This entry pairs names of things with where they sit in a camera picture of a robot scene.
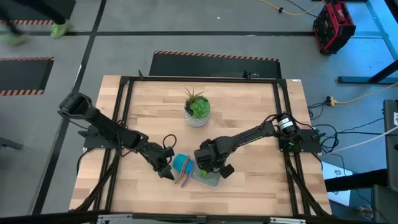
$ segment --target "wooden table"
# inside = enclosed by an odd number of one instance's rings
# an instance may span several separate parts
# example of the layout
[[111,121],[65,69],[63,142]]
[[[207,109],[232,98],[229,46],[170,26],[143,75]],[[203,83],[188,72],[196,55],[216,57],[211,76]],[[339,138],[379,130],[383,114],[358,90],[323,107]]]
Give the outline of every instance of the wooden table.
[[[112,117],[120,76],[104,76],[96,107]],[[287,80],[294,117],[310,124],[300,80]],[[210,120],[202,128],[193,128],[184,119],[184,87],[206,91],[211,104]],[[266,83],[188,83],[134,82],[127,125],[162,144],[167,134],[175,134],[176,154],[189,154],[206,139],[232,136],[261,124],[274,114],[275,100],[271,84]],[[95,149],[81,161],[70,208],[76,208],[96,185],[104,149]],[[324,210],[331,213],[319,161],[302,153],[302,167],[309,191]],[[235,168],[218,187],[189,180],[181,188],[169,179],[161,179],[139,154],[121,158],[112,201],[112,212],[173,213],[210,215],[291,216],[289,190],[283,155],[276,138],[263,138],[240,147],[228,158]],[[296,186],[298,207],[302,199]],[[103,194],[100,208],[104,208]]]

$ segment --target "sneaker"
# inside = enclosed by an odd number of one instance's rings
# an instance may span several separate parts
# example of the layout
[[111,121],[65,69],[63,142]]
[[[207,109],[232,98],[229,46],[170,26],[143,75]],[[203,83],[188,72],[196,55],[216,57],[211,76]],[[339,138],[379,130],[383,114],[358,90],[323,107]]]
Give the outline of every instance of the sneaker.
[[53,39],[58,39],[64,36],[72,27],[73,26],[70,24],[69,21],[66,21],[66,23],[62,25],[54,24],[52,26],[51,37]]
[[18,46],[27,41],[26,35],[5,34],[0,36],[0,40],[12,46]]

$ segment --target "succulent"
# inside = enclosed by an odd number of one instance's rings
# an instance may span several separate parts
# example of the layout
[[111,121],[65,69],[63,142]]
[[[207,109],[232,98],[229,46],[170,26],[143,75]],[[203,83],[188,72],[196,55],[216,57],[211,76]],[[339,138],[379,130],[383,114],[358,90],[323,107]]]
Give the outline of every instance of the succulent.
[[204,118],[210,112],[210,104],[208,100],[201,96],[203,92],[195,94],[195,89],[192,88],[192,92],[190,92],[187,88],[185,88],[188,95],[188,99],[185,102],[185,110],[189,115],[193,116],[195,119]]

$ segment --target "warning stripe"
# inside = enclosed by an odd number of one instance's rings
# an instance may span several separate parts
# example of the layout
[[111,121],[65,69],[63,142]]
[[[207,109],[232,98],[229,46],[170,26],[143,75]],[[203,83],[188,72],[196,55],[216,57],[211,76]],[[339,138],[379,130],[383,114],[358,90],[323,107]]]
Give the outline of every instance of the warning stripe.
[[0,58],[0,61],[15,61],[15,60],[54,60],[54,57]]
[[[54,21],[52,20],[11,20],[15,25],[52,25]],[[0,20],[0,24],[5,24],[6,21]]]
[[44,90],[0,90],[0,96],[41,95]]
[[170,55],[189,55],[189,56],[201,56],[201,57],[219,57],[219,58],[238,58],[248,60],[270,60],[278,62],[277,58],[264,58],[264,57],[250,57],[250,56],[237,56],[237,55],[220,55],[220,54],[203,54],[203,53],[191,53],[191,52],[175,52],[168,50],[156,50],[154,54],[170,54]]

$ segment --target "gray floor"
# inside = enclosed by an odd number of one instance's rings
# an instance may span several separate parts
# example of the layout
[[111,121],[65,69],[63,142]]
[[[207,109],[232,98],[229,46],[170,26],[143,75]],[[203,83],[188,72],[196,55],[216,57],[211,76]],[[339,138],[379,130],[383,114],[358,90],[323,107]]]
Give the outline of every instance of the gray floor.
[[[71,21],[75,31],[91,31],[100,0],[76,3]],[[270,1],[290,12],[300,12],[286,1]],[[295,2],[310,8],[317,2]],[[384,1],[370,1],[389,39],[398,49],[397,23],[389,15]],[[371,76],[393,62],[381,31],[363,3],[349,3],[357,25],[352,38],[336,55],[319,54],[313,37],[247,37],[247,36],[112,36],[96,37],[80,91],[95,101],[103,75],[136,76],[140,69],[149,73],[155,50],[174,50],[278,58],[283,78],[302,79],[307,103],[321,102],[327,95],[339,101],[350,100],[377,85],[339,85],[337,76]],[[257,0],[112,0],[106,3],[99,31],[311,31],[313,18],[279,14]],[[50,27],[23,27],[25,30],[50,30]],[[55,57],[45,94],[42,96],[0,97],[0,136],[22,142],[21,151],[0,150],[0,217],[30,213],[45,163],[60,124],[58,104],[71,90],[79,70],[88,36],[32,37],[18,48],[0,45],[0,57]],[[397,88],[375,94],[354,103],[325,108],[313,124],[332,124],[337,130],[352,128],[382,117],[382,101],[396,100]],[[360,129],[383,132],[382,121]],[[83,138],[78,128],[70,125],[55,169],[44,213],[68,209],[76,177],[76,161],[81,154]],[[349,146],[370,136],[341,135],[339,147]],[[346,168],[366,172],[386,167],[384,141],[344,151]],[[336,156],[322,160],[340,166]]]

